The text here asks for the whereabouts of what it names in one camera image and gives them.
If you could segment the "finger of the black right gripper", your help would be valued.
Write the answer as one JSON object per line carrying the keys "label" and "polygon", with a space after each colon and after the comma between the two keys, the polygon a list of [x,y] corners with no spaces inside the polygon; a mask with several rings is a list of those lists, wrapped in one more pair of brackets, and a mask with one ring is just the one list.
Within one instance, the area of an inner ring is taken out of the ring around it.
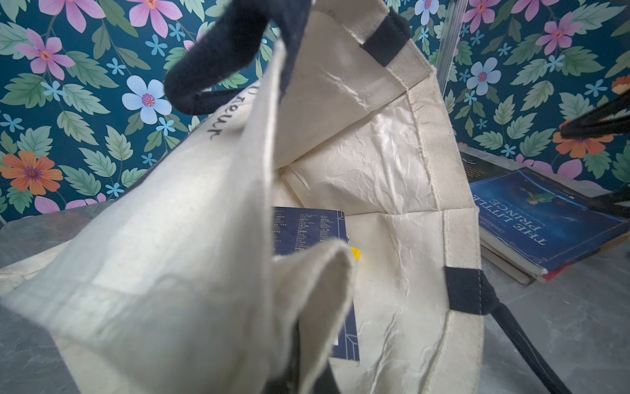
{"label": "finger of the black right gripper", "polygon": [[620,189],[605,195],[589,198],[587,208],[599,213],[629,219],[629,206],[622,203],[629,202],[629,188]]}
{"label": "finger of the black right gripper", "polygon": [[629,134],[629,113],[617,118],[623,110],[629,111],[629,91],[610,103],[593,109],[559,128],[566,140],[595,139],[608,135]]}

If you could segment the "maroon grid cover book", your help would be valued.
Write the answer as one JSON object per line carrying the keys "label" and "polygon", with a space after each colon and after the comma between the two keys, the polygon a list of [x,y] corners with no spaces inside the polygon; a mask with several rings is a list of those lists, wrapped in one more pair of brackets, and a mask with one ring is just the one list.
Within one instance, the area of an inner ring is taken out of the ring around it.
{"label": "maroon grid cover book", "polygon": [[548,272],[547,274],[542,276],[542,281],[543,282],[553,282],[557,277],[559,277],[559,275],[561,275],[564,271],[566,271],[570,266],[577,264],[581,261],[583,261],[584,259],[588,259],[594,255],[600,254],[600,252],[604,252],[604,251],[608,251],[610,249],[614,249],[617,246],[620,246],[621,244],[627,242],[629,239],[629,233],[626,232],[625,234],[623,234],[622,236],[618,236],[617,238],[608,241],[607,243],[603,244],[601,247],[594,249],[593,251],[587,252],[586,254],[584,254],[582,257],[575,259],[573,261],[570,261],[569,263],[554,269],[550,272]]}

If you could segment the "blue green spine book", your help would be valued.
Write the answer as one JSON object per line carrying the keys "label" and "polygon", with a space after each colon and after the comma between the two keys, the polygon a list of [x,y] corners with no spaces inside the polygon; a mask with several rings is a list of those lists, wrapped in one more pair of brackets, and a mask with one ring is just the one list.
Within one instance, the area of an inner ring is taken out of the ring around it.
{"label": "blue green spine book", "polygon": [[535,279],[548,281],[629,232],[628,220],[589,208],[589,198],[527,167],[470,188],[483,249]]}

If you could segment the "cream canvas tote bag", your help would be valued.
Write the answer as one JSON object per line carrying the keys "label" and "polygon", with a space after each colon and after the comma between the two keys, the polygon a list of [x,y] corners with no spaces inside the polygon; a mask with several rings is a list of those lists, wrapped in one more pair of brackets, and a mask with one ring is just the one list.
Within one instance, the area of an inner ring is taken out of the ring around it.
{"label": "cream canvas tote bag", "polygon": [[436,69],[382,1],[233,1],[164,81],[203,116],[2,305],[84,393],[474,393],[492,316]]}

